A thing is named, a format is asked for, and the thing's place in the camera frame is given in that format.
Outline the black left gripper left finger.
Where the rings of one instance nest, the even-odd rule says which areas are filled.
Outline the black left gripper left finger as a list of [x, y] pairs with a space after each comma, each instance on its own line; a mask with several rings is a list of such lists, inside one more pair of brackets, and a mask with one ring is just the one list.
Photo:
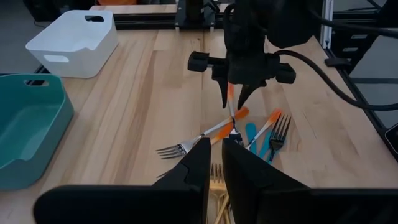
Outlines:
[[152, 185], [62, 185], [34, 203], [36, 224], [206, 224], [211, 143], [199, 140]]

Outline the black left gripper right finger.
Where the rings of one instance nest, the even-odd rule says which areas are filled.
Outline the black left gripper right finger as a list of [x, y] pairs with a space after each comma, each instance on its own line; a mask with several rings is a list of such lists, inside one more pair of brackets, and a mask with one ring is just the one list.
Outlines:
[[398, 189], [311, 188], [224, 139], [235, 224], [398, 224]]

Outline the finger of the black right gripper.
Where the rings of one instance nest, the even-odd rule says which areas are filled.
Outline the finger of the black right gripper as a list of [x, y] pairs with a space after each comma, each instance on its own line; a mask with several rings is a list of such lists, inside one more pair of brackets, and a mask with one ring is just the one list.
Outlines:
[[265, 80], [261, 80], [259, 83], [256, 84], [250, 84], [250, 85], [244, 84], [242, 86], [241, 93], [238, 99], [238, 109], [240, 110], [243, 107], [246, 100], [255, 90], [257, 90], [258, 88], [265, 87], [266, 85], [267, 83]]
[[222, 106], [223, 108], [226, 108], [228, 97], [228, 80], [225, 76], [217, 75], [216, 81], [218, 82], [221, 91]]

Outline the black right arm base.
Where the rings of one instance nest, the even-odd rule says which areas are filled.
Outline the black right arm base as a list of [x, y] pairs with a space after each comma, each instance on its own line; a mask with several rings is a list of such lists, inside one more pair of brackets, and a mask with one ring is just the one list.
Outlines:
[[215, 25], [219, 12], [220, 8], [215, 0], [178, 0], [175, 28], [210, 29]]

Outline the black equipment with white labels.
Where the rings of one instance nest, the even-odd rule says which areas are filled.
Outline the black equipment with white labels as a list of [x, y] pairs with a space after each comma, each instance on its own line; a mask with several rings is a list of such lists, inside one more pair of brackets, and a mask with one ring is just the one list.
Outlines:
[[347, 59], [350, 65], [346, 66], [346, 70], [352, 71], [377, 38], [378, 35], [334, 30], [331, 51], [336, 57]]

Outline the teal plastic bin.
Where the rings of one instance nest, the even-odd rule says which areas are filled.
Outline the teal plastic bin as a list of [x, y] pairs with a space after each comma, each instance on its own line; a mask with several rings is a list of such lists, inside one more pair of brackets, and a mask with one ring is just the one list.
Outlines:
[[0, 76], [0, 191], [39, 180], [74, 115], [60, 77]]

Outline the white plastic bin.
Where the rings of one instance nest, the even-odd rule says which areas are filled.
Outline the white plastic bin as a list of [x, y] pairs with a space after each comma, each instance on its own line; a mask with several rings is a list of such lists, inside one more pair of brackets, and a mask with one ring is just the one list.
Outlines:
[[118, 45], [111, 11], [71, 10], [37, 34], [26, 49], [52, 74], [96, 76]]

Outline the silver aluminium post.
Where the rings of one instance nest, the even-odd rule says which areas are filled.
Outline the silver aluminium post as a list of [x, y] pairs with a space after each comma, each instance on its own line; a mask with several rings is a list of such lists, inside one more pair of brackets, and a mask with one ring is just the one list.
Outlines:
[[[322, 18], [332, 21], [333, 20], [333, 5], [334, 0], [323, 0]], [[320, 43], [324, 49], [331, 47], [332, 28], [322, 25]]]

